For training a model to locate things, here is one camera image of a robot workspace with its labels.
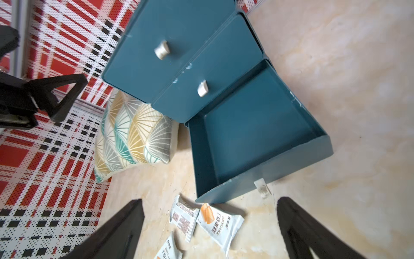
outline snack wrapper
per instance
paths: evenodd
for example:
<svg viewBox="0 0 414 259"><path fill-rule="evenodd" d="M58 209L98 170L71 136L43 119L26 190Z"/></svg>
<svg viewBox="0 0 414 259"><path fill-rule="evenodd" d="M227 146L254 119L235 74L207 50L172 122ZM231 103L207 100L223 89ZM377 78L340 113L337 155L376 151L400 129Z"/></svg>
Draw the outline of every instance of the snack wrapper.
<svg viewBox="0 0 414 259"><path fill-rule="evenodd" d="M170 212L170 223L174 223L185 234L185 241L190 242L193 236L197 216L200 209L192 208L180 195L174 199Z"/></svg>
<svg viewBox="0 0 414 259"><path fill-rule="evenodd" d="M158 251L154 259L181 259L183 253L181 253L174 242L174 231L171 231L170 236L164 242L161 249Z"/></svg>
<svg viewBox="0 0 414 259"><path fill-rule="evenodd" d="M197 217L197 223L221 247L224 253L229 253L230 243L236 232L243 224L243 217L229 214L204 203Z"/></svg>

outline marble floor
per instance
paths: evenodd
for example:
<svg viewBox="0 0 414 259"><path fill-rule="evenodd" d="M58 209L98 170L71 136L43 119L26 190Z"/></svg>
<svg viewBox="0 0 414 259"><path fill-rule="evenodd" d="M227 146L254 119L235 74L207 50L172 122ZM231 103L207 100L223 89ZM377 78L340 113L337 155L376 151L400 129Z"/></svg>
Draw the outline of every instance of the marble floor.
<svg viewBox="0 0 414 259"><path fill-rule="evenodd" d="M289 196L367 258L414 258L414 1L265 0L249 19L295 95L331 136L334 155L221 205L245 222L229 258L288 258L275 202ZM153 258L169 232L174 196L195 199L189 134L180 127L169 165L114 176L102 225L143 199L135 258ZM176 232L183 258L225 258L196 227Z"/></svg>

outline fan pattern cushion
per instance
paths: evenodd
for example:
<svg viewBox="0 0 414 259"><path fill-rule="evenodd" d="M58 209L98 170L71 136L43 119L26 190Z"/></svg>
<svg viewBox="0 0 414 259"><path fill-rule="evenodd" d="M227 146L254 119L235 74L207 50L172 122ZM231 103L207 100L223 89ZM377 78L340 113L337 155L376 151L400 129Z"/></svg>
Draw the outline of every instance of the fan pattern cushion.
<svg viewBox="0 0 414 259"><path fill-rule="evenodd" d="M104 181L137 163L169 163L178 123L150 104L114 89L95 146L95 176Z"/></svg>

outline white drawer handle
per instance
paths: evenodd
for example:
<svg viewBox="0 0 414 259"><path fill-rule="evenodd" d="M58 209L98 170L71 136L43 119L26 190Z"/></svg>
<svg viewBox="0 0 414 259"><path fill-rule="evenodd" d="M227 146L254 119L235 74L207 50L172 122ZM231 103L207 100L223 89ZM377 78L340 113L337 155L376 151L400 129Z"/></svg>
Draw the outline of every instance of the white drawer handle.
<svg viewBox="0 0 414 259"><path fill-rule="evenodd" d="M197 92L198 92L198 95L199 95L200 97L203 97L203 96L205 96L205 95L208 93L208 87L207 87L207 82L206 82L206 80L204 80L203 82L201 82L201 83L198 85Z"/></svg>
<svg viewBox="0 0 414 259"><path fill-rule="evenodd" d="M163 60L163 59L165 58L165 56L166 56L166 55L168 55L168 54L170 53L170 48L168 47L168 44L167 44L167 42L166 42L166 41L162 41L162 42L158 45L158 47L156 47L156 48L154 49L154 51L155 51L155 55L156 55L159 59Z"/></svg>

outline teal drawer cabinet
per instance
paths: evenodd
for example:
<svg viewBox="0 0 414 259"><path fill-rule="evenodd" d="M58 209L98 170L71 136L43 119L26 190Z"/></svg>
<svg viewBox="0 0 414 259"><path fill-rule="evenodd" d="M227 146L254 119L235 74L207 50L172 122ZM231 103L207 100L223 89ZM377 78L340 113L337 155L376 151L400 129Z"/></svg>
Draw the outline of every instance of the teal drawer cabinet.
<svg viewBox="0 0 414 259"><path fill-rule="evenodd" d="M142 1L102 78L189 127L196 202L226 202L333 154L233 0Z"/></svg>

